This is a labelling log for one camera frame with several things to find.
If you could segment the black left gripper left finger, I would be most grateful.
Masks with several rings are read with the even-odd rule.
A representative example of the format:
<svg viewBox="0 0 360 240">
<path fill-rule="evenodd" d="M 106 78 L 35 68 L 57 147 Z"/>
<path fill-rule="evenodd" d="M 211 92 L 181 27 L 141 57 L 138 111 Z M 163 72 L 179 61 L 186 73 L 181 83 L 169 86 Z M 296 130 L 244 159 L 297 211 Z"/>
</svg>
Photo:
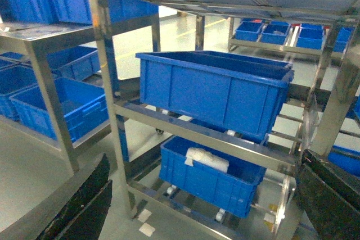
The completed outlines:
<svg viewBox="0 0 360 240">
<path fill-rule="evenodd" d="M 105 153 L 1 232 L 1 239 L 98 239 L 112 200 Z"/>
</svg>

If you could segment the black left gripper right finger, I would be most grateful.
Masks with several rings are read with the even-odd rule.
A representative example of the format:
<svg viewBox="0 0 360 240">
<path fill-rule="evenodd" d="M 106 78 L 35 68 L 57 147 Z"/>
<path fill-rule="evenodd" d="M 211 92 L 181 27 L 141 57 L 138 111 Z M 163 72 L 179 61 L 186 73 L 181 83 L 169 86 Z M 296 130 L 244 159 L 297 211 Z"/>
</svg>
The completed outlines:
<svg viewBox="0 0 360 240">
<path fill-rule="evenodd" d="M 304 150 L 295 174 L 299 205 L 320 239 L 359 239 L 359 155 L 339 156 Z"/>
</svg>

